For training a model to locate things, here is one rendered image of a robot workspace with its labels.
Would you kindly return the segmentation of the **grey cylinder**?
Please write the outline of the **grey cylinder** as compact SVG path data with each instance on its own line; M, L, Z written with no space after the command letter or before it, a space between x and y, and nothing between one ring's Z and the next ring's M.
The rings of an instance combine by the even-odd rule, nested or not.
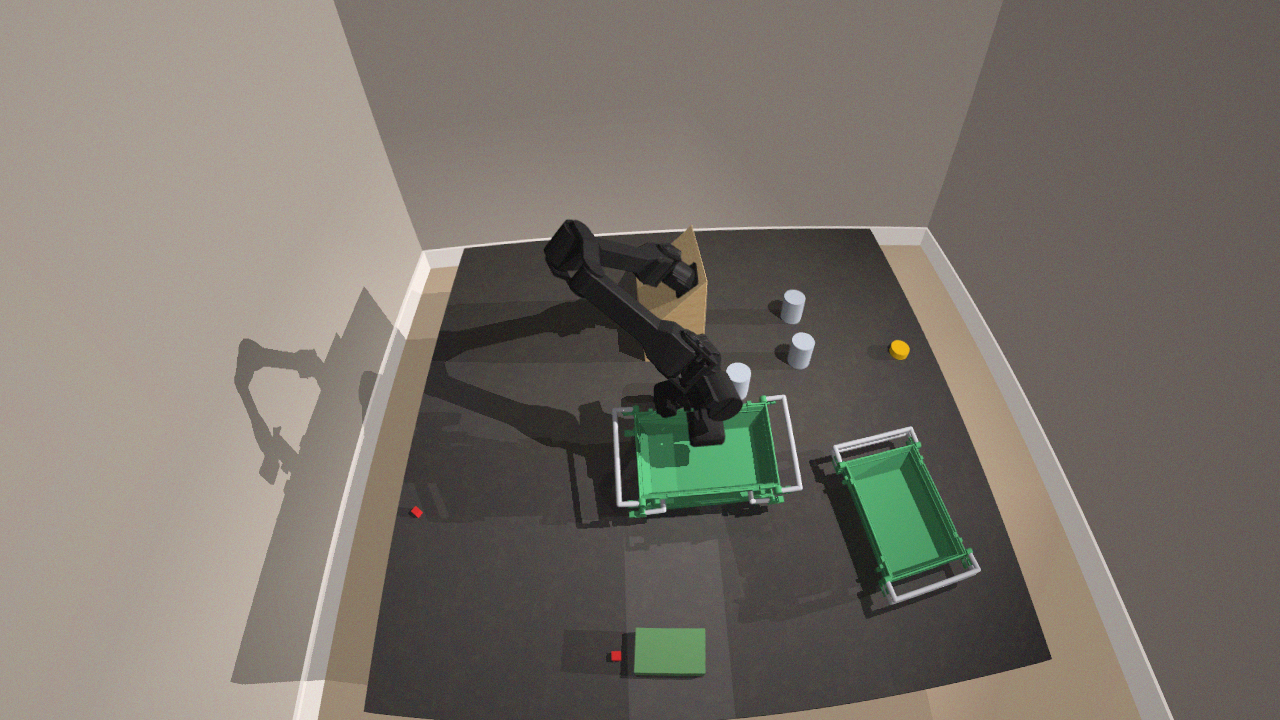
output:
M800 322L804 310L805 296L797 290L790 290L785 292L783 307L781 311L781 318L788 324L796 324Z
M788 365L799 370L809 366L814 346L815 346L815 340L810 334L806 333L794 334L794 338L788 348Z
M748 387L751 377L750 369L742 363L731 364L726 373L730 375L735 388L739 392L739 397L742 400L748 395Z

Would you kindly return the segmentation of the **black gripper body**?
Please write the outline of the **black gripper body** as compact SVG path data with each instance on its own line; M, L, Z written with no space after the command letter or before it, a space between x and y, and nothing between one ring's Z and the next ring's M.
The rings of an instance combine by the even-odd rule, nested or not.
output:
M698 389L689 391L689 401L694 407L695 420L689 421L689 445L707 447L724 442L724 423L710 419Z

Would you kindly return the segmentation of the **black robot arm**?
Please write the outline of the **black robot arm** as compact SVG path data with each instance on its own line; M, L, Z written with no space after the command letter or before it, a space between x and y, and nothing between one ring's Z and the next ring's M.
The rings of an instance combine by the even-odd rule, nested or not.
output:
M721 372L721 354L707 334L660 320L602 269L634 272L637 281L655 288L662 282L680 299L698 284L698 265L682 263L675 245L648 242L634 247L598 238L582 222L566 220L544 252L552 274L564 279L573 293L589 300L632 334L643 345L646 359L666 375L668 380L654 386L657 414L676 416L681 407L691 413L690 389L698 389L714 421L728 420L741 410L740 395L730 375ZM577 272L571 278L567 272L573 270ZM682 373L686 368L687 375Z

